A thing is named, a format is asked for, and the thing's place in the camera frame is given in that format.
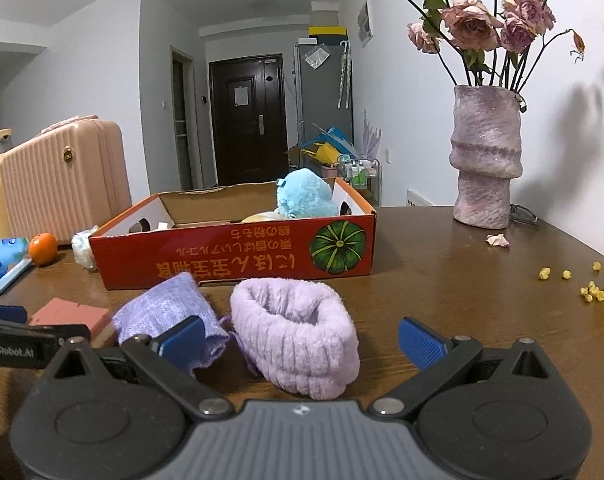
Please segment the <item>white wall panel box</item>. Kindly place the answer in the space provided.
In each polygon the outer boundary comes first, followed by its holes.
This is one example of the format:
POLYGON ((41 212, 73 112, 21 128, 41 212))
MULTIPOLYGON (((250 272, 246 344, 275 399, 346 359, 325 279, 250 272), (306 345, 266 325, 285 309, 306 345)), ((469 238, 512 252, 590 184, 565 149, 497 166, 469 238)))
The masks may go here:
POLYGON ((373 38, 371 0, 365 0, 357 15, 357 36, 361 47, 366 47, 373 38))

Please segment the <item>fallen rose petal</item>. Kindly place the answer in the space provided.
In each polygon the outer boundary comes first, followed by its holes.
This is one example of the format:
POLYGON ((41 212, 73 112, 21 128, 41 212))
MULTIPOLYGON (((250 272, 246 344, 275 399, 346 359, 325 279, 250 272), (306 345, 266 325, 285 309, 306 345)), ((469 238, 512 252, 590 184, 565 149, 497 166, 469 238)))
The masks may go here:
POLYGON ((510 247, 510 242, 509 242, 509 240, 507 240, 506 235, 504 235, 503 233, 499 233, 499 234, 495 234, 495 235, 488 235, 488 237, 486 237, 486 243, 492 247, 502 247, 502 248, 510 247))

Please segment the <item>red cardboard fruit box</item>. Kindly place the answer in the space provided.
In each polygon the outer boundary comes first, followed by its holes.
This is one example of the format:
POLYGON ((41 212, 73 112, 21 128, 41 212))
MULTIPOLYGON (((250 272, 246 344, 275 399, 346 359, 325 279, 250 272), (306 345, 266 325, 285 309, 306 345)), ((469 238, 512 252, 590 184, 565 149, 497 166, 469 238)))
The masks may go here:
POLYGON ((102 283, 148 289, 183 272, 204 283, 367 275, 375 210, 344 180, 329 185, 337 216, 266 222, 248 218, 275 208, 273 182, 151 195, 89 238, 102 283))

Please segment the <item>grey refrigerator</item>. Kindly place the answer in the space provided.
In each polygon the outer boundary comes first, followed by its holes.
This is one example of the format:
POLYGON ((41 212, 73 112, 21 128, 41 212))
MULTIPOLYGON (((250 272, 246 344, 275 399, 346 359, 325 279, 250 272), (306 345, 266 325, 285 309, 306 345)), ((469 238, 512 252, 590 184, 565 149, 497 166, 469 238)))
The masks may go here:
POLYGON ((297 44, 294 47, 294 83, 299 144, 338 128, 349 142, 353 138, 351 103, 342 82, 343 47, 331 44, 297 44))

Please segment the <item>metal storage cart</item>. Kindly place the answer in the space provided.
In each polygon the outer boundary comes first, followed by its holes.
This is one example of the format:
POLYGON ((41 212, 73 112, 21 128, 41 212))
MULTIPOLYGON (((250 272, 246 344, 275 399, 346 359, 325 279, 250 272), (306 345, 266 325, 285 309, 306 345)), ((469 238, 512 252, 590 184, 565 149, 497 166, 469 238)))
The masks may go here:
POLYGON ((382 170, 378 159, 341 155, 339 176, 373 206, 381 203, 382 170))

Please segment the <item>eyeglasses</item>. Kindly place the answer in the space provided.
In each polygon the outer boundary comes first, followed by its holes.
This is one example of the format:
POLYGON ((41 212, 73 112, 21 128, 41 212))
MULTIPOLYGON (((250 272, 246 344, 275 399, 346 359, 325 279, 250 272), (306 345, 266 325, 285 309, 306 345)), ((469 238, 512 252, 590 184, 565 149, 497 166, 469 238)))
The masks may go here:
POLYGON ((535 228, 539 226, 539 219, 536 214, 518 204, 510 205, 509 219, 511 222, 522 224, 522 226, 535 226, 535 228))

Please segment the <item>pink layered sponge block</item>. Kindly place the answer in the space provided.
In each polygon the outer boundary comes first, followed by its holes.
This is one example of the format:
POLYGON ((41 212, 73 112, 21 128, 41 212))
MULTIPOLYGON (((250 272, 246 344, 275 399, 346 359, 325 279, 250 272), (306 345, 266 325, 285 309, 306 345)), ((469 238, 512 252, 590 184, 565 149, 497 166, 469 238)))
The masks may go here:
POLYGON ((31 326, 52 326, 84 324, 95 340, 111 322, 108 309, 78 304, 77 302, 54 298, 36 311, 30 318, 31 326))

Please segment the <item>purple textured vase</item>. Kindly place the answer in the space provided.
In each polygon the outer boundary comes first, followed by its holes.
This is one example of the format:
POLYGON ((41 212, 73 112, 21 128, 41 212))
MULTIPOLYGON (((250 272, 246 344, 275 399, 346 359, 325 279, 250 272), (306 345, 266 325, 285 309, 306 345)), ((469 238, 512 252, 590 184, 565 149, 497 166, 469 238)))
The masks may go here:
POLYGON ((466 226, 502 230, 510 218, 510 184, 523 174, 518 93, 495 86, 454 88, 449 162, 458 170, 454 218, 466 226))

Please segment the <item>dark wooden door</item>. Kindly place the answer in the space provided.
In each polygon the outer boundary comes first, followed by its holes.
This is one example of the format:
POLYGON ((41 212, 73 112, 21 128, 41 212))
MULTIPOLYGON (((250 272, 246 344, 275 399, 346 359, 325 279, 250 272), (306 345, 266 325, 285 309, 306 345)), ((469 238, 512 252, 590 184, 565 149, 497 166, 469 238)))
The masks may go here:
POLYGON ((288 172, 282 56, 209 65, 217 183, 277 180, 288 172))

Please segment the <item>pink ribbed small suitcase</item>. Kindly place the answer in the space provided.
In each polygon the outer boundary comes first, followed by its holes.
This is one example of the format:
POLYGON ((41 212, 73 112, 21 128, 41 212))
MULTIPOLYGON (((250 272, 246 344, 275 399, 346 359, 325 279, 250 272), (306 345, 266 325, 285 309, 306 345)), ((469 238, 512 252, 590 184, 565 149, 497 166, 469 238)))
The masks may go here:
POLYGON ((131 207, 122 131, 96 115, 72 117, 10 150, 0 163, 8 228, 69 243, 131 207))

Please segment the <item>orange tangerine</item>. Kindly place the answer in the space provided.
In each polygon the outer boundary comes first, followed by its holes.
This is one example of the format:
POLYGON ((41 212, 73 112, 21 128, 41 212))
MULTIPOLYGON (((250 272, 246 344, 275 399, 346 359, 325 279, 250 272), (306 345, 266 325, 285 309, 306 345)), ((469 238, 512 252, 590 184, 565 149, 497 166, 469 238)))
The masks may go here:
POLYGON ((40 233, 30 240, 28 253, 36 266, 47 266, 57 258, 58 240, 52 233, 40 233))

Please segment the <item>light blue fluffy plush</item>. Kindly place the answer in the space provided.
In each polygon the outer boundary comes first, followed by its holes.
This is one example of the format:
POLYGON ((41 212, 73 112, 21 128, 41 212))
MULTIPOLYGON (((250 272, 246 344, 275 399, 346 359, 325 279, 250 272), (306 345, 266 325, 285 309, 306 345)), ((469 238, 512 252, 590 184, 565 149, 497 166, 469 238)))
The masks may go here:
POLYGON ((276 182, 277 211, 290 219, 335 217, 331 186, 307 168, 291 171, 276 182))

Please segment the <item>yellow box on refrigerator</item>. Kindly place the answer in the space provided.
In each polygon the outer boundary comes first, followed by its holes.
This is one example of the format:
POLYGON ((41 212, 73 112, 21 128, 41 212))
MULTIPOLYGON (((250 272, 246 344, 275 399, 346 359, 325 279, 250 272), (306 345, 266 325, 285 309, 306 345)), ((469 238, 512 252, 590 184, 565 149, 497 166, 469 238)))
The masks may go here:
POLYGON ((341 26, 309 26, 308 35, 313 37, 346 37, 349 33, 345 27, 341 26))

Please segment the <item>dried pink roses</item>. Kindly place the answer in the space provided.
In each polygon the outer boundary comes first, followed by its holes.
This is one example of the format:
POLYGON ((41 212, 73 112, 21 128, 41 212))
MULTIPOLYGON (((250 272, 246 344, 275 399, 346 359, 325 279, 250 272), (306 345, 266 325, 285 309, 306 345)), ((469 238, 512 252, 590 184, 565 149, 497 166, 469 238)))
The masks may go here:
POLYGON ((575 29, 555 32, 549 0, 404 0, 419 20, 407 25, 417 51, 443 56, 447 44, 459 56, 466 82, 498 86, 521 93, 544 52, 556 40, 571 36, 570 55, 585 58, 586 44, 575 29))

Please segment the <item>white yellow plush toy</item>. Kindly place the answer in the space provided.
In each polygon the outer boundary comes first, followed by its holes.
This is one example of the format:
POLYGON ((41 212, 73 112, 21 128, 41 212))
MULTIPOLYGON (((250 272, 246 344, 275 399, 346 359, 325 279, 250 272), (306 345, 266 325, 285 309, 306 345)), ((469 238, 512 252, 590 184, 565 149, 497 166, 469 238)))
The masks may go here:
POLYGON ((282 221, 287 220, 288 217, 285 214, 281 214, 278 209, 273 211, 259 212, 258 214, 251 214, 251 216, 244 218, 242 223, 254 223, 254 222, 266 222, 266 221, 282 221))

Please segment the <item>blue wet wipes pack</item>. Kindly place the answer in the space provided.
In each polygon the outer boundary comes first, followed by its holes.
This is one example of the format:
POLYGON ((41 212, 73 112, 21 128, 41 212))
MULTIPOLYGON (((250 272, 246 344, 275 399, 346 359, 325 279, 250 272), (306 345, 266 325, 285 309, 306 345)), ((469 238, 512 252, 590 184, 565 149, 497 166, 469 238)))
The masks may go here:
POLYGON ((4 238, 0 240, 0 295, 32 263, 26 238, 4 238))

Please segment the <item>lilac fluffy headband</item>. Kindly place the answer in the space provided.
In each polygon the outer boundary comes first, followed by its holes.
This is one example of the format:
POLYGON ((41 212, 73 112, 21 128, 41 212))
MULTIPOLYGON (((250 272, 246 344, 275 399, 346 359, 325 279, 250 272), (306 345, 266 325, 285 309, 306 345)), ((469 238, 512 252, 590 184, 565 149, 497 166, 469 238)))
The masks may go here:
POLYGON ((233 289, 230 315, 250 362, 281 390, 334 400, 358 377, 356 327, 326 284, 249 278, 233 289))

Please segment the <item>clear plastic bag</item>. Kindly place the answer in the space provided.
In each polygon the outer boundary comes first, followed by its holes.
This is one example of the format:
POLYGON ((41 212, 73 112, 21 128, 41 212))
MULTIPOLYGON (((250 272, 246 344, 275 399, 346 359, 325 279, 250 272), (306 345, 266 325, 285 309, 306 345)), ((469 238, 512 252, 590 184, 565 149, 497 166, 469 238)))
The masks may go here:
POLYGON ((98 226, 77 232, 71 240, 74 261, 89 272, 97 270, 97 263, 90 247, 89 237, 98 231, 98 226))

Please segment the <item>lavender knit cloth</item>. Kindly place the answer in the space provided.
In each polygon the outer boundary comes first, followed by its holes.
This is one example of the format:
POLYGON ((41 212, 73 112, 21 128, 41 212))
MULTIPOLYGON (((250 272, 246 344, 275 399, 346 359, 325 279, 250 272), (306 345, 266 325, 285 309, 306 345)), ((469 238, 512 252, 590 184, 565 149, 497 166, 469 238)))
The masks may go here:
POLYGON ((193 277, 186 272, 127 302, 113 316, 112 323, 119 342, 136 335, 146 335, 152 340, 191 315, 197 315, 204 323, 205 345, 197 368, 206 368, 224 353, 230 336, 193 277))

